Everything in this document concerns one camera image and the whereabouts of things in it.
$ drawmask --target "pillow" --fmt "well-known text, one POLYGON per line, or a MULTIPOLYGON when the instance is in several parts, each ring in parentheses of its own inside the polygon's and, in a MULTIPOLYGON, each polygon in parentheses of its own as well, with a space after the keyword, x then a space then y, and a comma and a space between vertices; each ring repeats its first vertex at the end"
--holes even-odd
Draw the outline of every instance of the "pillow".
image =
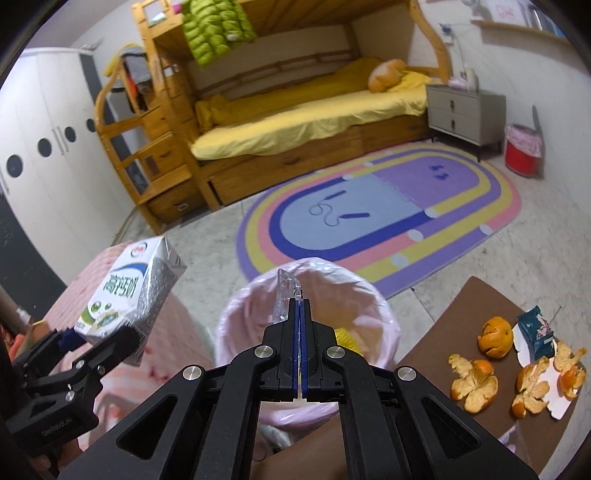
POLYGON ((390 87, 389 92, 401 92, 402 90, 410 90, 413 88, 419 88, 423 85, 434 83, 433 79, 422 73, 412 72, 407 70, 402 75, 402 79, 398 85, 390 87))
POLYGON ((372 93, 385 92, 396 86, 402 79, 402 71, 407 67, 403 60, 390 60, 378 65, 369 75, 368 88, 372 93))

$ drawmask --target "trash can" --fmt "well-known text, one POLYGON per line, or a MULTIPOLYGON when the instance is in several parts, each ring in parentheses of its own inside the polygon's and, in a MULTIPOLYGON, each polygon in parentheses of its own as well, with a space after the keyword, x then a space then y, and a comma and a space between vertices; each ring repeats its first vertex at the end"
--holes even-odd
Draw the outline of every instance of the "trash can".
MULTIPOLYGON (((360 276, 320 258, 277 267, 236 293, 219 322, 217 366, 230 363, 240 352, 261 343, 265 328, 273 323, 279 268, 300 281, 315 322, 345 328, 371 365, 394 368, 400 326, 388 302, 360 276)), ((336 403, 308 403, 298 398, 293 403, 263 403, 259 420, 297 434, 319 427, 338 410, 336 403)))
POLYGON ((507 146, 505 165, 523 177, 533 177, 537 172, 537 159, 542 156, 542 136, 525 125, 511 124, 505 129, 507 146))

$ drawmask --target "yellow bedding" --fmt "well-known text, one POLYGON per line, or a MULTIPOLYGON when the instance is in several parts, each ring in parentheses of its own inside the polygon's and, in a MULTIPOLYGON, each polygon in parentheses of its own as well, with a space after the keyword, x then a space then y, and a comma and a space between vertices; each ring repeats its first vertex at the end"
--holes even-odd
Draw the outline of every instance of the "yellow bedding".
POLYGON ((237 155, 273 155, 311 140, 328 138, 353 125, 399 115, 422 115, 427 109, 425 85, 431 79, 407 72, 388 92, 347 93, 266 113, 246 122, 224 125, 202 135, 191 151, 199 160, 237 155))
POLYGON ((228 100, 218 93, 195 104, 199 128, 201 133, 205 133, 217 125, 243 122, 301 103, 365 90, 368 87, 369 74, 380 62, 372 57, 364 57, 352 61, 331 75, 236 100, 228 100))

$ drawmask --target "pink fabric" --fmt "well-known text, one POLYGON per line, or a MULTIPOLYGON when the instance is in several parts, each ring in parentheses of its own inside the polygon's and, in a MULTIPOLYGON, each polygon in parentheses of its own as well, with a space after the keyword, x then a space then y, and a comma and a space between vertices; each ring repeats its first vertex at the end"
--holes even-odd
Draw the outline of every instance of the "pink fabric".
MULTIPOLYGON (((74 326, 111 265, 129 243, 103 251, 76 277, 45 316, 52 329, 63 330, 74 326)), ((72 361, 89 348, 87 344, 66 355, 59 365, 60 371, 70 369, 72 361)), ((120 364, 102 379, 104 389, 95 402, 95 413, 100 423, 96 429, 80 437, 82 449, 98 440, 169 378, 190 364, 206 369, 213 366, 189 312, 171 293, 158 315, 140 367, 120 364)))
POLYGON ((544 142, 542 136, 533 128, 518 124, 507 125, 505 136, 515 148, 523 153, 535 158, 542 156, 544 142))

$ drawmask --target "brown table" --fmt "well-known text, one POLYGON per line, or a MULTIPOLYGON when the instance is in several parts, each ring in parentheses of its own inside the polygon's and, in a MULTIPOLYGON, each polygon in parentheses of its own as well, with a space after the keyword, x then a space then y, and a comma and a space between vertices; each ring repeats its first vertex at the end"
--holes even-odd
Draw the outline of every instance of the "brown table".
MULTIPOLYGON (((479 278, 470 277, 441 318, 402 359, 400 365, 416 368, 449 396, 450 386, 457 375, 449 367, 447 358, 452 353, 459 353, 467 359, 485 358, 476 343, 484 323, 498 315, 513 326, 521 313, 523 310, 490 285, 479 278)), ((504 359, 492 360, 492 363, 499 379, 499 391, 490 406, 474 415, 474 418, 499 438, 515 423, 511 415, 511 403, 515 397, 515 379, 521 366, 514 349, 504 359)), ((530 464, 536 473, 540 474, 550 459, 574 407, 571 405, 559 421, 553 419, 548 410, 539 415, 528 413, 519 421, 530 464)))

